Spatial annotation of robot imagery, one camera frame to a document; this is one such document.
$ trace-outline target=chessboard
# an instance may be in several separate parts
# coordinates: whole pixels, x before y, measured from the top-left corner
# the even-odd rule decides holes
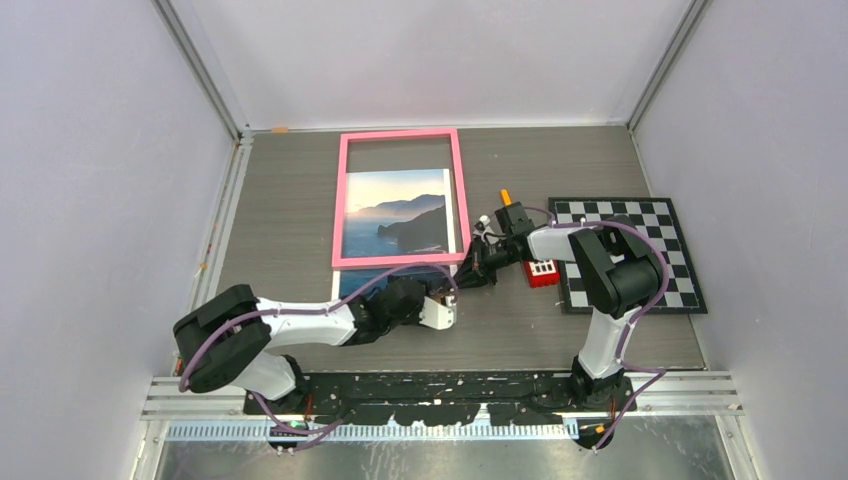
[[[669,198],[560,198],[548,199],[558,223],[606,220],[614,215],[630,217],[662,252],[668,264],[668,290],[649,313],[707,313],[704,296],[686,249],[680,222]],[[590,313],[592,308],[580,279],[577,264],[560,262],[560,287],[565,313]]]

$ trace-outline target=gray table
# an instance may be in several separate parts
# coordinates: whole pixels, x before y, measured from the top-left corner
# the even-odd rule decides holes
[[[544,207],[549,196],[647,196],[623,127],[460,131],[471,218],[501,206],[499,191]],[[338,133],[260,134],[254,141],[219,290],[249,283],[257,295],[326,301],[338,166]],[[446,141],[372,144],[351,150],[351,170],[433,166]],[[530,289],[520,267],[497,287],[461,292],[457,324],[446,331],[398,328],[352,348],[296,346],[306,371],[562,369],[583,344],[588,315],[561,313],[555,287]],[[704,366],[689,319],[647,316],[627,352],[646,366]]]

